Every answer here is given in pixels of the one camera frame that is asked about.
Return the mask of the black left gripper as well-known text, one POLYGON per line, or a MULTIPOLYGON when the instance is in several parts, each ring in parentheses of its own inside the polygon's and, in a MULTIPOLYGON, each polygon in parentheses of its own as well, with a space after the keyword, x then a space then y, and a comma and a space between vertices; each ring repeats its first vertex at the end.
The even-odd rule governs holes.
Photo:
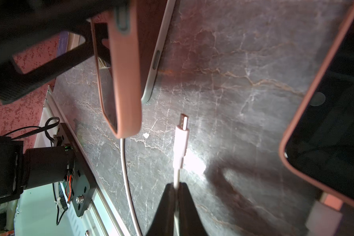
POLYGON ((10 104, 94 56, 91 25, 72 29, 85 42, 23 74, 13 55, 128 1, 0 1, 0 101, 10 104))

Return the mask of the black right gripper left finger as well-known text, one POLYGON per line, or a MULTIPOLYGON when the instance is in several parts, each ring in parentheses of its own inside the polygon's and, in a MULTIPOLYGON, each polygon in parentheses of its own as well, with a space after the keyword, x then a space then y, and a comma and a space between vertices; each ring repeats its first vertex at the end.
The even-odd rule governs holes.
POLYGON ((173 236, 176 191, 173 183, 165 186, 147 236, 173 236))

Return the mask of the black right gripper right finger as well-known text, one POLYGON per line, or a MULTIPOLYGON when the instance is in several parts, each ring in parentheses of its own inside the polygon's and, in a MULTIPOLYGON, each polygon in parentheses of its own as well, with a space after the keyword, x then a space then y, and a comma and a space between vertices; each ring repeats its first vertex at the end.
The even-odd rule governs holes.
POLYGON ((180 183, 177 199, 179 236, 208 236, 186 183, 180 183))

